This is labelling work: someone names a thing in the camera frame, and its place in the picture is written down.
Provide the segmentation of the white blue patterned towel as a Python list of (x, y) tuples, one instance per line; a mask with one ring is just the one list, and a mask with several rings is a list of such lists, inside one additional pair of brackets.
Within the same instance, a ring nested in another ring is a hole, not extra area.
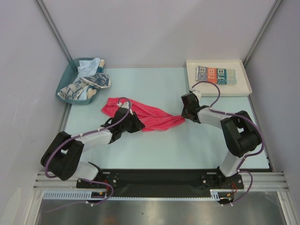
[(106, 89), (111, 86), (111, 79), (109, 75), (105, 73), (96, 73), (92, 76), (81, 77), (78, 81), (60, 89), (58, 96), (66, 100), (79, 100), (82, 93), (87, 91), (89, 86), (93, 86), (96, 89)]

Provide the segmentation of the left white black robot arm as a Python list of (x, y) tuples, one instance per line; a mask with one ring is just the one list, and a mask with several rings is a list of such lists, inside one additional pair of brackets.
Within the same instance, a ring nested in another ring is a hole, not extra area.
[(135, 112), (119, 108), (114, 117), (108, 119), (98, 129), (79, 135), (59, 132), (45, 154), (41, 165), (47, 178), (59, 178), (66, 181), (70, 178), (84, 179), (92, 187), (103, 183), (100, 167), (92, 162), (81, 160), (82, 153), (101, 145), (108, 145), (121, 138), (125, 132), (135, 133), (145, 128)]

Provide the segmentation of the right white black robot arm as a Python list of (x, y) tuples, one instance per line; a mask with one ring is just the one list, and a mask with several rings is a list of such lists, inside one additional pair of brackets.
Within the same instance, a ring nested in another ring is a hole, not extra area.
[(190, 92), (181, 96), (182, 116), (199, 124), (208, 124), (222, 130), (228, 153), (217, 167), (212, 181), (203, 178), (206, 186), (229, 188), (238, 176), (246, 156), (262, 145), (262, 136), (246, 111), (238, 113), (214, 112), (208, 105), (200, 105), (197, 96)]

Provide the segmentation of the pink red towel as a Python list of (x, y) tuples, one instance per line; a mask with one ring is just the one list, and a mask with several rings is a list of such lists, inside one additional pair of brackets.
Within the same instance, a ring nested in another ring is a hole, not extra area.
[[(171, 115), (159, 108), (145, 105), (132, 99), (129, 99), (129, 101), (132, 104), (131, 110), (137, 114), (138, 119), (145, 125), (143, 132), (167, 131), (185, 122), (181, 115)], [(113, 117), (119, 106), (125, 102), (125, 99), (119, 101), (117, 97), (110, 97), (101, 109), (101, 112), (109, 117)]]

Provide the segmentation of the striped rabbit text towel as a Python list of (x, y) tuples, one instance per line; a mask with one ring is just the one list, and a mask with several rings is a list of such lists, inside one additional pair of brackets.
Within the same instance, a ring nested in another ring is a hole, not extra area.
[(196, 67), (195, 80), (197, 82), (208, 81), (218, 85), (236, 85), (237, 76), (234, 69)]

